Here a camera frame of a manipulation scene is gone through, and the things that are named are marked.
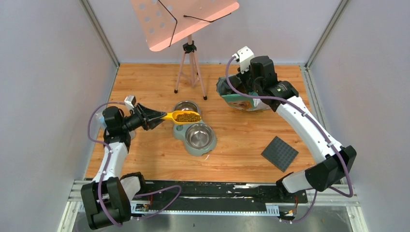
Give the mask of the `green dog food bag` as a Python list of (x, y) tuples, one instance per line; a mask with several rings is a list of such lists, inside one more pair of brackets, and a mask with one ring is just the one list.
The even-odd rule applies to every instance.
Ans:
[[(250, 93), (245, 93), (245, 88), (236, 75), (230, 75), (229, 80), (231, 81), (231, 84), (234, 86), (234, 88), (236, 88), (241, 93), (257, 96), (257, 94), (253, 91)], [(260, 99), (253, 99), (235, 93), (229, 87), (226, 81), (226, 77), (218, 78), (218, 82), (216, 83), (216, 91), (230, 107), (233, 107), (235, 109), (243, 111), (258, 111), (270, 109), (270, 107), (263, 103)]]

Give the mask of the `brown kibble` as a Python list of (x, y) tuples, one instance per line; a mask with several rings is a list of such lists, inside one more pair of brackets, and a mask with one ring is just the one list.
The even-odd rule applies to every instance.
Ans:
[(194, 113), (181, 113), (175, 117), (175, 121), (178, 123), (194, 123), (200, 121), (202, 118), (196, 112)]

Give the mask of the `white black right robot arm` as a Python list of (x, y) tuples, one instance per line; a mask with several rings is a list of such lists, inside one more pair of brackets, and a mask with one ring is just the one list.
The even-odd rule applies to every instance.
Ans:
[(256, 93), (274, 112), (285, 119), (299, 135), (312, 154), (316, 164), (299, 172), (288, 174), (277, 181), (276, 195), (288, 202), (300, 190), (315, 189), (323, 192), (342, 178), (346, 178), (353, 196), (350, 170), (356, 158), (356, 150), (343, 146), (332, 137), (307, 109), (298, 91), (288, 81), (278, 80), (273, 61), (268, 56), (243, 59), (238, 54), (233, 60), (239, 62), (238, 75), (245, 87)]

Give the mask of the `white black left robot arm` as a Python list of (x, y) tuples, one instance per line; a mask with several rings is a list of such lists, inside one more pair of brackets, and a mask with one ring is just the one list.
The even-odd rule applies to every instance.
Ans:
[(107, 102), (102, 111), (104, 156), (91, 183), (81, 188), (81, 198), (88, 225), (92, 230), (108, 226), (122, 226), (131, 219), (131, 200), (144, 199), (148, 186), (140, 172), (121, 176), (129, 153), (132, 136), (137, 128), (152, 130), (161, 124), (166, 112), (156, 111), (140, 103), (132, 105), (129, 116), (117, 107), (118, 102)]

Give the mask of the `yellow plastic scoop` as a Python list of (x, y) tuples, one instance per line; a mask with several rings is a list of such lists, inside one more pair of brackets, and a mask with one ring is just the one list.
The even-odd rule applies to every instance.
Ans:
[(202, 120), (202, 117), (195, 111), (173, 111), (166, 113), (161, 119), (170, 120), (177, 125), (185, 125), (199, 122)]

